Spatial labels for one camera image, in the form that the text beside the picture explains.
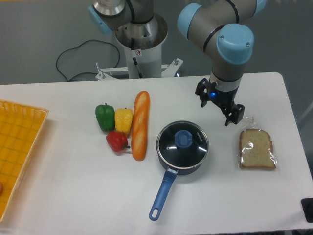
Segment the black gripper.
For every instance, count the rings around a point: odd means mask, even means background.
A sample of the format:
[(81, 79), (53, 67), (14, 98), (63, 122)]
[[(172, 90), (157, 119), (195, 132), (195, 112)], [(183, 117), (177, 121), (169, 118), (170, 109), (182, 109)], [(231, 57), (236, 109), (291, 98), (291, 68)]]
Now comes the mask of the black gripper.
[(195, 95), (201, 101), (201, 107), (204, 107), (209, 101), (217, 105), (226, 117), (225, 126), (230, 123), (238, 124), (244, 116), (245, 106), (235, 104), (234, 98), (238, 88), (232, 91), (221, 91), (217, 89), (216, 82), (210, 82), (203, 78), (196, 87)]

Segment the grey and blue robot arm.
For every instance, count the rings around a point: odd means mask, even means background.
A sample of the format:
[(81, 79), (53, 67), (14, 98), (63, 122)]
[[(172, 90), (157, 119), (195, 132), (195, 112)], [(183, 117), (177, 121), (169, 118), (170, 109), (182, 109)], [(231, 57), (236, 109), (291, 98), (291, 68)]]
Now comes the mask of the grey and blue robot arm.
[[(239, 123), (245, 110), (234, 98), (253, 52), (254, 35), (242, 22), (265, 5), (264, 0), (218, 0), (209, 7), (191, 3), (177, 20), (184, 38), (213, 62), (210, 77), (198, 83), (195, 93), (202, 106), (208, 101), (218, 106), (226, 123)], [(124, 47), (129, 78), (161, 76), (161, 45), (168, 27), (151, 0), (96, 0), (88, 12), (103, 34), (114, 33)]]

